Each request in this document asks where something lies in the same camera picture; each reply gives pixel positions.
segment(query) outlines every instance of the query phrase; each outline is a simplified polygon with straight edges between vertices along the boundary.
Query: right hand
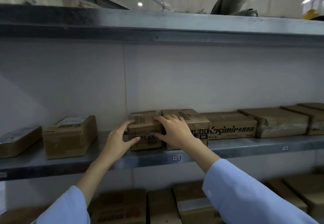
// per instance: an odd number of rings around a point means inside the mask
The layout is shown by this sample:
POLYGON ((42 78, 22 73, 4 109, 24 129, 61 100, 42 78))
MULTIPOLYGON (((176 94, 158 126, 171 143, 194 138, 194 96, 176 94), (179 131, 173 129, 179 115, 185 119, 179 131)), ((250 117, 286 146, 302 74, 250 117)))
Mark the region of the right hand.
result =
POLYGON ((182 117, 177 117, 176 115, 172 114, 158 116, 154 119, 159 121, 167 132, 166 135, 155 133, 155 136, 158 139, 165 141, 172 147, 180 148, 186 151, 188 146, 192 145, 193 143, 197 143, 197 141, 201 142, 201 140, 192 135, 188 125, 182 117))

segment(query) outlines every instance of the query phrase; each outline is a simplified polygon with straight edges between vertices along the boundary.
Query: tape strip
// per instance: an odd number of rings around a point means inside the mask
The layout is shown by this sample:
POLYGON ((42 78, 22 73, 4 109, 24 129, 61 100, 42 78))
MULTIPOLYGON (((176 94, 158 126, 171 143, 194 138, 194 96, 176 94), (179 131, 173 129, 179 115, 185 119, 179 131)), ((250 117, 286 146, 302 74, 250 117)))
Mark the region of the tape strip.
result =
POLYGON ((177 202, 179 211, 196 210, 206 207, 213 207, 208 198, 197 198, 177 202))

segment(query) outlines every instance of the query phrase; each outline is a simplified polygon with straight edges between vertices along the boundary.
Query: yellow object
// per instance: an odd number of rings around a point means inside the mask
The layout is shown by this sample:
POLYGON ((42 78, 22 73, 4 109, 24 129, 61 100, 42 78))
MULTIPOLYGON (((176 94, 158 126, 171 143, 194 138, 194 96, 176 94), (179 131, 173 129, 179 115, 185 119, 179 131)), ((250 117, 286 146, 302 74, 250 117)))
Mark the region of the yellow object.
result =
POLYGON ((316 13, 315 9, 308 10, 307 13, 302 17, 302 19, 312 19, 318 17, 319 14, 316 13))

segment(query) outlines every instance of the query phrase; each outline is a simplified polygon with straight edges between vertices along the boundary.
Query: lower shelf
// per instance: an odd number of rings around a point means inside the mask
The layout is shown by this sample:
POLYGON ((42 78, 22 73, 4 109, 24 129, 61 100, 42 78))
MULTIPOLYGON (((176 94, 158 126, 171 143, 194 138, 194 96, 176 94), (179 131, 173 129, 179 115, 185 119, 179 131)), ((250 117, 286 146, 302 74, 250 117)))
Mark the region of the lower shelf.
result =
MULTIPOLYGON (((0 181, 84 173, 90 163, 98 157, 108 134, 109 132, 99 132, 98 139, 91 145, 85 156, 74 158, 47 160, 43 143, 39 141, 18 157, 0 159, 0 181)), ((324 149, 324 135, 211 140, 208 147, 221 158, 300 152, 324 149)), ((167 151, 165 148, 158 148, 128 151, 112 165, 110 170, 192 161, 192 158, 182 150, 167 151)))

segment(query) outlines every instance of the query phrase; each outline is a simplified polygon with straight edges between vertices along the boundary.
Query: upper shelf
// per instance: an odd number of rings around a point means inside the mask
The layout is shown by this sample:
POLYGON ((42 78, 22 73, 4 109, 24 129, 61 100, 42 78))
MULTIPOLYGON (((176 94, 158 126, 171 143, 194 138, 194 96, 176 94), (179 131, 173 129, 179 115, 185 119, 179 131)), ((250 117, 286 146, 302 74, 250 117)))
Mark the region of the upper shelf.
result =
MULTIPOLYGON (((0 181, 84 173, 99 155, 109 132, 99 132, 98 139, 82 157, 47 160, 42 142, 38 142, 15 158, 0 159, 0 181)), ((211 140, 208 145, 222 158, 300 152, 324 149, 324 136, 288 136, 280 138, 211 140)), ((110 170, 193 162, 182 150, 157 148, 128 151, 110 170)))
POLYGON ((1 37, 324 46, 320 21, 0 5, 1 37))

